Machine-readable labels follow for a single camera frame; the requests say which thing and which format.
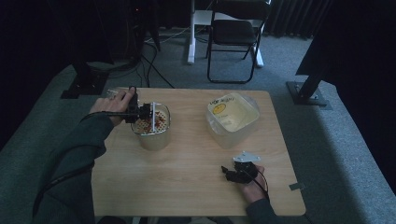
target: desk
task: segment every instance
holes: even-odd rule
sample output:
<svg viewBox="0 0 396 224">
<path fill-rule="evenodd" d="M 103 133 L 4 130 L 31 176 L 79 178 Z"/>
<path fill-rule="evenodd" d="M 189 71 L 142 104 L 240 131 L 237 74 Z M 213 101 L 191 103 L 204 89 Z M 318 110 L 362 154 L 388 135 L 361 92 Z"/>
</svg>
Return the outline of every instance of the desk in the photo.
<svg viewBox="0 0 396 224">
<path fill-rule="evenodd" d="M 191 0 L 191 36 L 190 36 L 190 47 L 189 47 L 189 58 L 187 62 L 194 64 L 195 61 L 195 25 L 210 25 L 212 18 L 212 11 L 210 10 L 195 10 L 195 0 Z M 257 52 L 256 65 L 263 67 L 262 54 L 260 50 Z"/>
<path fill-rule="evenodd" d="M 139 146 L 129 124 L 117 126 L 106 140 L 107 152 L 92 172 L 97 216 L 245 216 L 245 202 L 235 183 L 221 172 L 233 170 L 232 158 L 243 150 L 262 158 L 271 204 L 280 216 L 304 214 L 289 153 L 270 95 L 266 91 L 237 91 L 254 98 L 261 116 L 255 132 L 236 147 L 223 149 L 209 134 L 206 106 L 233 91 L 139 89 L 139 100 L 158 102 L 171 113 L 171 142 L 160 151 Z"/>
</svg>

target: small sticker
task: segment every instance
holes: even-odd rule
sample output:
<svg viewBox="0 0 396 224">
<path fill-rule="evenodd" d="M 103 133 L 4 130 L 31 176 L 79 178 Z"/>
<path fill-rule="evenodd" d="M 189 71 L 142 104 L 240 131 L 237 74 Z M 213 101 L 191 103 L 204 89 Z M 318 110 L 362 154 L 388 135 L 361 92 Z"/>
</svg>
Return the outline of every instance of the small sticker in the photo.
<svg viewBox="0 0 396 224">
<path fill-rule="evenodd" d="M 213 114 L 217 115 L 217 114 L 223 112 L 224 109 L 225 109 L 225 107 L 226 107 L 226 104 L 216 105 L 216 106 L 213 108 Z"/>
</svg>

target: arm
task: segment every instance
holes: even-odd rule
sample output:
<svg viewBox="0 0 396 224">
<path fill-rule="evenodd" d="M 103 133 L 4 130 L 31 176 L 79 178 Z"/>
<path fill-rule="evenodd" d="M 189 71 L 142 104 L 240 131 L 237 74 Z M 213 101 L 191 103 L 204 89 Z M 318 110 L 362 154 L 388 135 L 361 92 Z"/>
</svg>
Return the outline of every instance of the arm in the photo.
<svg viewBox="0 0 396 224">
<path fill-rule="evenodd" d="M 264 173 L 264 167 L 256 165 L 260 173 Z M 257 175 L 255 180 L 262 186 L 265 186 L 265 180 L 261 175 Z M 281 223 L 279 217 L 275 214 L 267 194 L 254 182 L 248 184 L 239 184 L 245 199 L 249 203 L 247 207 L 247 216 L 252 224 L 273 224 Z"/>
<path fill-rule="evenodd" d="M 124 112 L 134 89 L 114 98 L 99 98 L 90 114 Z M 122 118 L 93 114 L 64 139 L 50 155 L 40 179 L 32 223 L 94 223 L 92 166 L 106 152 L 105 140 Z"/>
</svg>

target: left hand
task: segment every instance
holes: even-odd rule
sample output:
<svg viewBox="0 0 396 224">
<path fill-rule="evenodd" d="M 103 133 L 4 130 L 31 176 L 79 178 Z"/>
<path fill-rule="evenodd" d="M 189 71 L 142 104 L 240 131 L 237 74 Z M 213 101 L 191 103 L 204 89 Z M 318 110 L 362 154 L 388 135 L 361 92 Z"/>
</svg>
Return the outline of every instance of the left hand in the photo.
<svg viewBox="0 0 396 224">
<path fill-rule="evenodd" d="M 101 111 L 108 112 L 125 112 L 128 108 L 129 101 L 132 99 L 135 93 L 135 88 L 131 88 L 128 91 L 119 91 L 114 98 L 99 98 L 95 104 L 91 107 L 90 114 Z M 110 117 L 114 126 L 121 124 L 121 117 Z"/>
</svg>

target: clear plastic container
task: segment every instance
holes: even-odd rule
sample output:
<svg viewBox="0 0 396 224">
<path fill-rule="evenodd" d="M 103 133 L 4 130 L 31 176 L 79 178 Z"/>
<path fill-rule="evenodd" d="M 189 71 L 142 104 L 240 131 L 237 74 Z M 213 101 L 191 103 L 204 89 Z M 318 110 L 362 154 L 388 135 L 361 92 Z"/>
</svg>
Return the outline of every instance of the clear plastic container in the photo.
<svg viewBox="0 0 396 224">
<path fill-rule="evenodd" d="M 234 147 L 254 130 L 260 116 L 256 102 L 237 92 L 224 95 L 207 106 L 208 130 L 223 148 Z"/>
</svg>

